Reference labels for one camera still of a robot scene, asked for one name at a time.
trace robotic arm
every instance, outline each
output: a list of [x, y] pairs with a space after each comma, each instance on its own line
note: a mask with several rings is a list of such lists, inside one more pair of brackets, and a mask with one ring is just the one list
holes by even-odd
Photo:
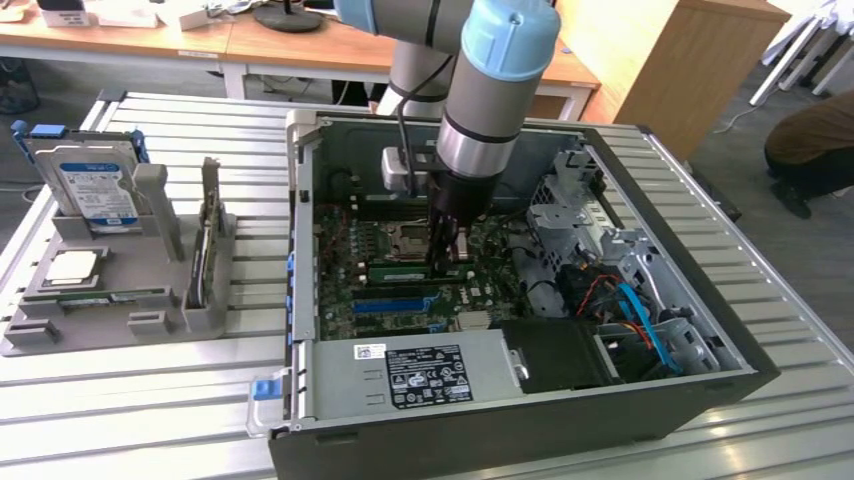
[[[488, 208], [551, 61], [560, 18], [546, 0], [336, 0], [335, 7], [344, 23], [398, 40], [390, 90], [392, 103], [408, 100], [403, 114], [423, 115], [447, 98], [435, 151], [440, 168], [426, 182], [427, 261], [443, 271], [459, 230]], [[380, 113], [391, 110], [380, 105]], [[399, 151], [403, 158], [383, 162], [396, 159], [411, 172], [418, 159], [407, 158], [408, 145]], [[384, 165], [384, 172], [394, 170]]]

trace brown jacket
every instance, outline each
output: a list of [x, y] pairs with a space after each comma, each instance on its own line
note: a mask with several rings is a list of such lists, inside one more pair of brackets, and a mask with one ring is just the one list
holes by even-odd
[[854, 90], [818, 102], [774, 127], [765, 142], [769, 157], [802, 164], [831, 150], [854, 147]]

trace motherboard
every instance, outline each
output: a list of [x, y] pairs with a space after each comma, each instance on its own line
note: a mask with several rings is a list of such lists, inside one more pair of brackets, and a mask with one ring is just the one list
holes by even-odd
[[318, 208], [318, 304], [323, 340], [486, 329], [528, 308], [507, 215], [462, 232], [452, 264], [431, 273], [426, 202], [355, 201]]

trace gray component tray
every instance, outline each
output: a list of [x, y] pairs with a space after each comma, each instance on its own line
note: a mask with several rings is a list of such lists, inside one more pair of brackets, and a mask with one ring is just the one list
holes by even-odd
[[[109, 256], [100, 270], [101, 288], [99, 290], [123, 291], [148, 287], [164, 288], [171, 290], [171, 301], [140, 302], [148, 303], [145, 306], [137, 302], [129, 302], [71, 309], [63, 309], [53, 303], [53, 307], [47, 305], [48, 308], [43, 309], [45, 313], [33, 318], [28, 318], [19, 308], [12, 317], [5, 337], [0, 342], [0, 355], [13, 357], [210, 340], [220, 337], [226, 331], [236, 217], [227, 215], [226, 235], [218, 238], [208, 311], [204, 313], [202, 311], [190, 312], [194, 317], [194, 325], [202, 325], [202, 328], [195, 328], [194, 331], [188, 327], [191, 321], [186, 319], [182, 305], [186, 301], [184, 297], [190, 285], [199, 218], [195, 215], [183, 215], [179, 216], [179, 222], [186, 258], [180, 263], [168, 262], [163, 239], [159, 236], [103, 235], [93, 240], [63, 241], [59, 234], [55, 234], [24, 292], [25, 296], [51, 295], [49, 293], [40, 294], [36, 286], [47, 275], [51, 266], [49, 259], [53, 258], [57, 251], [107, 248]], [[51, 311], [64, 311], [64, 314], [48, 313]], [[152, 321], [152, 318], [162, 318], [159, 325], [155, 325], [158, 322]], [[9, 336], [16, 339], [13, 340], [16, 344], [9, 341]]]

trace gray floor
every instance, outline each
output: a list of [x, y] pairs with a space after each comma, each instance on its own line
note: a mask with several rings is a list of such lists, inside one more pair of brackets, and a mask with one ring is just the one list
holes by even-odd
[[[36, 61], [29, 62], [29, 68], [43, 98], [41, 108], [21, 116], [31, 123], [76, 126], [99, 90], [105, 87], [179, 95], [224, 95], [222, 80], [204, 72], [140, 73], [117, 66]], [[765, 68], [753, 72], [715, 129], [749, 108], [747, 99], [765, 74]], [[287, 101], [296, 97], [296, 101], [330, 102], [328, 82], [314, 82], [303, 93], [304, 82], [292, 79], [283, 84], [280, 80], [268, 80], [282, 90], [276, 94], [264, 93], [260, 81], [250, 80], [250, 98]], [[767, 133], [787, 114], [815, 101], [803, 89], [777, 93], [761, 109], [739, 119], [727, 133], [709, 135], [690, 161], [742, 210], [741, 228], [851, 348], [854, 325], [849, 321], [846, 300], [854, 285], [854, 269], [846, 265], [854, 265], [854, 249], [847, 248], [854, 227], [854, 193], [843, 199], [815, 201], [813, 219], [802, 221], [783, 210], [770, 195], [771, 180], [765, 175], [762, 145]], [[1, 132], [8, 132], [13, 120], [0, 117]], [[0, 133], [0, 152], [1, 178], [35, 179], [36, 174], [7, 133]], [[19, 194], [0, 193], [0, 245], [5, 245], [25, 210]]]

